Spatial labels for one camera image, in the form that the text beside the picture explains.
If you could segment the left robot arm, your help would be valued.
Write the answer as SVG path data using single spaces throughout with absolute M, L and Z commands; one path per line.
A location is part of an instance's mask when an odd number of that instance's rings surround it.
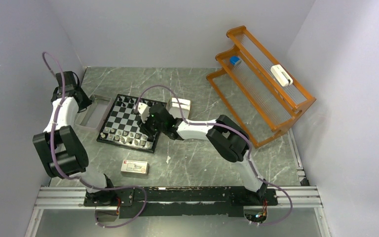
M 58 86 L 53 92 L 50 122 L 42 133 L 33 136 L 33 145 L 51 178 L 68 177 L 86 187 L 85 197 L 91 204 L 108 206 L 118 200 L 117 191 L 107 175 L 89 166 L 85 147 L 73 124 L 77 113 L 92 105 L 72 71 L 56 73 Z

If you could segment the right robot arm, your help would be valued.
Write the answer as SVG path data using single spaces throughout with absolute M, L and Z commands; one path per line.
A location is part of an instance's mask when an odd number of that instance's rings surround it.
M 140 131 L 152 137 L 163 133 L 171 140 L 209 141 L 221 157 L 235 165 L 247 190 L 247 200 L 259 204 L 265 199 L 267 182 L 252 160 L 252 144 L 247 133 L 228 116 L 209 121 L 193 121 L 173 117 L 165 107 L 138 103 Z

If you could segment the silver metal tin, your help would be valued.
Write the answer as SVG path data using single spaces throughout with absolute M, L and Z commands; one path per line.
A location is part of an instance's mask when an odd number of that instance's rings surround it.
M 98 132 L 113 105 L 113 98 L 91 94 L 90 99 L 92 104 L 86 108 L 86 111 L 77 114 L 75 126 L 82 130 Z

